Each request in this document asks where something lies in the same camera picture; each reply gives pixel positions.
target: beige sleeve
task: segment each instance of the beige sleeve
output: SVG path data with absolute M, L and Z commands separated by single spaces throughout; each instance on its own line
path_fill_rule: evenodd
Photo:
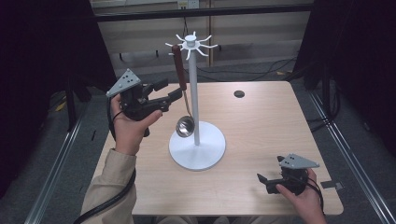
M 93 209 L 122 191 L 127 185 L 136 165 L 136 157 L 109 150 L 105 168 L 101 175 L 94 178 L 85 194 L 81 214 Z M 110 206 L 98 215 L 87 219 L 84 223 L 134 223 L 132 209 L 136 203 L 136 188 L 132 189 L 115 205 Z

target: person's right hand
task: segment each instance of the person's right hand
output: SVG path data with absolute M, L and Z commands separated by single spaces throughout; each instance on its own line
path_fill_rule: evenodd
M 139 146 L 142 142 L 145 130 L 151 124 L 155 123 L 155 121 L 163 115 L 163 112 L 161 110 L 156 110 L 140 121 L 128 119 L 124 113 L 121 112 L 120 99 L 120 95 L 118 94 L 111 100 L 113 115 L 118 114 L 114 118 L 116 151 L 135 156 L 137 151 L 139 151 Z
M 317 175 L 315 172 L 312 169 L 307 169 L 307 171 L 308 177 L 316 182 Z M 308 183 L 315 186 L 315 183 L 311 180 L 308 180 Z M 296 196 L 280 184 L 276 185 L 276 189 L 293 204 L 297 213 L 305 223 L 326 223 L 326 219 L 324 218 L 323 212 L 320 208 L 320 199 L 316 191 L 306 186 L 303 193 Z

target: brown handle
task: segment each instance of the brown handle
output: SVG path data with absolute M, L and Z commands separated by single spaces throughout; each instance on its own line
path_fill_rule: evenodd
M 185 91 L 187 89 L 186 78 L 184 78 L 183 62 L 181 61 L 181 50 L 178 45 L 172 46 L 172 53 L 174 54 L 175 67 L 180 88 Z

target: vertical white pole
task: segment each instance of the vertical white pole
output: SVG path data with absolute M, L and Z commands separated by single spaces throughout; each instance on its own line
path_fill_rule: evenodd
M 200 145 L 199 140 L 199 113 L 198 113 L 198 88 L 197 88 L 197 66 L 195 50 L 191 50 L 189 58 L 189 74 L 190 74 L 190 89 L 191 89 L 191 104 L 192 117 L 194 118 L 194 143 L 196 146 Z

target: wooden table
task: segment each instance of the wooden table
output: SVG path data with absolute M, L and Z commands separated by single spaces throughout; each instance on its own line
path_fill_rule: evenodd
M 154 92 L 151 99 L 178 87 Z M 245 97 L 233 93 L 243 91 Z M 200 120 L 216 125 L 226 139 L 222 159 L 213 168 L 194 172 L 176 164 L 168 149 L 179 118 L 187 115 L 183 99 L 174 102 L 150 127 L 137 154 L 137 202 L 134 215 L 294 216 L 280 194 L 268 194 L 257 173 L 281 177 L 276 156 L 295 153 L 320 164 L 318 183 L 331 180 L 289 82 L 198 83 Z M 101 174 L 108 136 L 94 176 Z M 343 205 L 334 188 L 323 189 L 327 215 L 339 215 Z

